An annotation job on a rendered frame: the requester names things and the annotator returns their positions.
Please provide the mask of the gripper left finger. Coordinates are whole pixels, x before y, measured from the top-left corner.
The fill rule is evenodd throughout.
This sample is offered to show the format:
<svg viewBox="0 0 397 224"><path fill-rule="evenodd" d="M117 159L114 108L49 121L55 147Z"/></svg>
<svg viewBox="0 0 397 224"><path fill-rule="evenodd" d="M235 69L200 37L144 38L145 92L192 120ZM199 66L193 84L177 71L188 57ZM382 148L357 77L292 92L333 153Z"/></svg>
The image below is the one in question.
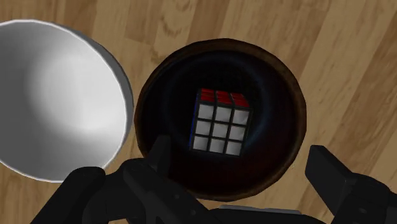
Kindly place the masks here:
<svg viewBox="0 0 397 224"><path fill-rule="evenodd" d="M30 224L221 224L207 208L167 179L171 138L160 135L144 158L107 175L100 167L72 171Z"/></svg>

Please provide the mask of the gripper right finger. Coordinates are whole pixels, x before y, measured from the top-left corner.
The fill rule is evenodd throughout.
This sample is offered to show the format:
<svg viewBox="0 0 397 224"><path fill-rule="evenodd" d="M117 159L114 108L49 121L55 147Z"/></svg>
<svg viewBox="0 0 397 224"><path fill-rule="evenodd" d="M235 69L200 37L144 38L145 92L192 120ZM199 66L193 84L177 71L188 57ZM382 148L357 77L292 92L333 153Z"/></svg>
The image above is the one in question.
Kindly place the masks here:
<svg viewBox="0 0 397 224"><path fill-rule="evenodd" d="M397 224L397 193L350 171L324 146L310 147L305 175L334 215L331 224Z"/></svg>

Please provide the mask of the colourful puzzle cube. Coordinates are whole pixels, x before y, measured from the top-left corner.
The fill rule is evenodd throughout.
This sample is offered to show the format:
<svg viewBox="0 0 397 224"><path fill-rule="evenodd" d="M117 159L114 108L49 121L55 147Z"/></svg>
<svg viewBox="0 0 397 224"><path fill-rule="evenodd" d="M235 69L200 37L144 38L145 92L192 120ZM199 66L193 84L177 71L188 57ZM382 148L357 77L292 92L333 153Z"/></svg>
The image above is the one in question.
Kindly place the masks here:
<svg viewBox="0 0 397 224"><path fill-rule="evenodd" d="M201 88L190 130L189 149L239 156L243 152L253 109L244 95Z"/></svg>

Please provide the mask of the dark brown bowl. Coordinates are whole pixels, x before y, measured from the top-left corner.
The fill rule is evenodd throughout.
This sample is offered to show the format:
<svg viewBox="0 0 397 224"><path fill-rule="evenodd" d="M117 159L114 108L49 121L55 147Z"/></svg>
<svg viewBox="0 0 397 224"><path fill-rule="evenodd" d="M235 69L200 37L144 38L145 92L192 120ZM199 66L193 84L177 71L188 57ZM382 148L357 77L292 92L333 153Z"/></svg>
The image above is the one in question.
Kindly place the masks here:
<svg viewBox="0 0 397 224"><path fill-rule="evenodd" d="M200 88L241 93L253 110L241 156L188 147ZM199 199L254 196L288 170L306 133L306 103L288 67L259 46L236 39L198 41L176 50L151 73L134 116L139 150L171 138L171 180Z"/></svg>

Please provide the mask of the white bowl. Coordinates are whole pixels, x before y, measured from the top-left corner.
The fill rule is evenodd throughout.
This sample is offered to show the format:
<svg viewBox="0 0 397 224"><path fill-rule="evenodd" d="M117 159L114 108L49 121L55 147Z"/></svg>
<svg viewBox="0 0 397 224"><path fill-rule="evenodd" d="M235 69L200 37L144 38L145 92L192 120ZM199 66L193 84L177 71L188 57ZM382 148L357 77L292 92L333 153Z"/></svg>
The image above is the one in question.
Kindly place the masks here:
<svg viewBox="0 0 397 224"><path fill-rule="evenodd" d="M98 42L53 22L0 22L0 164L50 183L105 168L133 116L127 75Z"/></svg>

